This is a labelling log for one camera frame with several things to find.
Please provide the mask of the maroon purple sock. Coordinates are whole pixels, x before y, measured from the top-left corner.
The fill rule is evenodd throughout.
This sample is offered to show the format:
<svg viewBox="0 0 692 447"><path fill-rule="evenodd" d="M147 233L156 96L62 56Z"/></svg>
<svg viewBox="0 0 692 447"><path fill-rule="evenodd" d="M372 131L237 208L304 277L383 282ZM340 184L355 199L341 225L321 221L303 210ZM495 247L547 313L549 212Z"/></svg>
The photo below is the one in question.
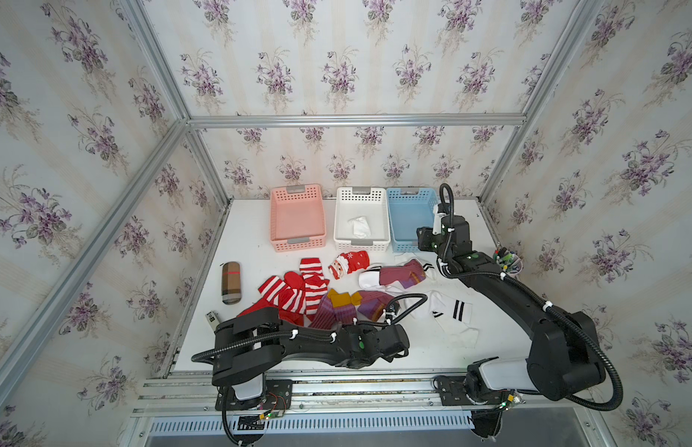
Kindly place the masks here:
<svg viewBox="0 0 692 447"><path fill-rule="evenodd" d="M380 286L398 286L404 290L414 287L426 279L426 268L417 259L411 259L400 266L382 267L379 273Z"/></svg>

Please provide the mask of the red white striped sock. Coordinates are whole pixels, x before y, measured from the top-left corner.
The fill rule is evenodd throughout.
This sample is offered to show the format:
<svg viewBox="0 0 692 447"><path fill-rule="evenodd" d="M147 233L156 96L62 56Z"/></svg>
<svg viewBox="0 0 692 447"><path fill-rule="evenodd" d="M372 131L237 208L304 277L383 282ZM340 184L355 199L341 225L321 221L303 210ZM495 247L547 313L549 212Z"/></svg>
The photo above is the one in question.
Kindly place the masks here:
<svg viewBox="0 0 692 447"><path fill-rule="evenodd" d="M323 296L328 292L329 280L325 277L323 266L318 258L303 258L299 270L305 282L305 318L314 316Z"/></svg>

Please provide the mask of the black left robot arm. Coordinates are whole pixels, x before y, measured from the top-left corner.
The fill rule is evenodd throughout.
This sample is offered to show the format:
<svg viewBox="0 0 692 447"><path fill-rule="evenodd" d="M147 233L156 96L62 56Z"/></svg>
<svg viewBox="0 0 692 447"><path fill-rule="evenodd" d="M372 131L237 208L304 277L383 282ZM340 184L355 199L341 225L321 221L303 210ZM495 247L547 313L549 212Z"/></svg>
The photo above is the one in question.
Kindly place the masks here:
<svg viewBox="0 0 692 447"><path fill-rule="evenodd" d="M305 328L279 316L273 307L222 322L214 330L214 347L191 356L212 368L218 409L252 410L269 402L269 370L284 361L314 361L360 370L379 359L391 362L409 355L406 330L395 323L366 323L335 330Z"/></svg>

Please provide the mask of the purple sock yellow cuff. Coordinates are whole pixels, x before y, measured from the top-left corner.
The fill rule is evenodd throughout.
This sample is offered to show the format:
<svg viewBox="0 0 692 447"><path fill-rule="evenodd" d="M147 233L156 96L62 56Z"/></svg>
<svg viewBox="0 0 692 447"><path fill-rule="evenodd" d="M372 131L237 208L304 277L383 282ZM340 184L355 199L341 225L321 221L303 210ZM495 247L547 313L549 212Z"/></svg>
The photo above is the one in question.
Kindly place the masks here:
<svg viewBox="0 0 692 447"><path fill-rule="evenodd" d="M357 320L356 308L361 305L362 296L359 292L354 294L340 294L335 290L329 290L322 298L314 316L309 318L310 328L318 330L331 330L337 325L353 325Z"/></svg>

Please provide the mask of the purple striped sock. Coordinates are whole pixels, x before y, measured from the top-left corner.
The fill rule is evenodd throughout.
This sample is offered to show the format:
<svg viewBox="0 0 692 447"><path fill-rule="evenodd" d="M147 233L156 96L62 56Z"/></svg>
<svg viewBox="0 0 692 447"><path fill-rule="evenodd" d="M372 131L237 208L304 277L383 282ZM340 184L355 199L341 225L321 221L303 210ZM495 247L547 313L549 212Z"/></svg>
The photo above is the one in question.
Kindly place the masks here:
<svg viewBox="0 0 692 447"><path fill-rule="evenodd" d="M358 291L351 296L351 299L356 307L355 323L380 325L388 305L396 298L381 291Z"/></svg>

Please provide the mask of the small white sock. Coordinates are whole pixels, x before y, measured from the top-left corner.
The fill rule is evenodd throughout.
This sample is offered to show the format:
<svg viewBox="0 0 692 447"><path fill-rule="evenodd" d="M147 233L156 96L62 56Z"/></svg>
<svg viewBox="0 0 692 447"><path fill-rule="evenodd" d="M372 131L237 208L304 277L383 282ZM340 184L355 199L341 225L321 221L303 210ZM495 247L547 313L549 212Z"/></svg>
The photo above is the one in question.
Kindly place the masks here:
<svg viewBox="0 0 692 447"><path fill-rule="evenodd" d="M348 224L351 225L352 238L358 238L359 240L369 240L372 238L371 226L366 216L352 218L348 221Z"/></svg>

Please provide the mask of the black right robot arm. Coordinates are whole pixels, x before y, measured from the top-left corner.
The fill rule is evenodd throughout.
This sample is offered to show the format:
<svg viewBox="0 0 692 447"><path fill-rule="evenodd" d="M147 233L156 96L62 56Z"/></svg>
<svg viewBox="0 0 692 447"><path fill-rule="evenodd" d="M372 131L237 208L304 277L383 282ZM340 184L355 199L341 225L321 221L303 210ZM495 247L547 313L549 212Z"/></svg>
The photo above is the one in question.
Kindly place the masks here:
<svg viewBox="0 0 692 447"><path fill-rule="evenodd" d="M455 212L452 188L441 184L435 215L439 222L417 230L418 247L435 253L446 279L461 281L504 311L530 339L525 359L482 359L468 366L463 392L485 404L496 392L569 400L584 408L611 412L623 403L623 381L597 339L593 320L569 313L536 294L482 251L475 251L469 222Z"/></svg>

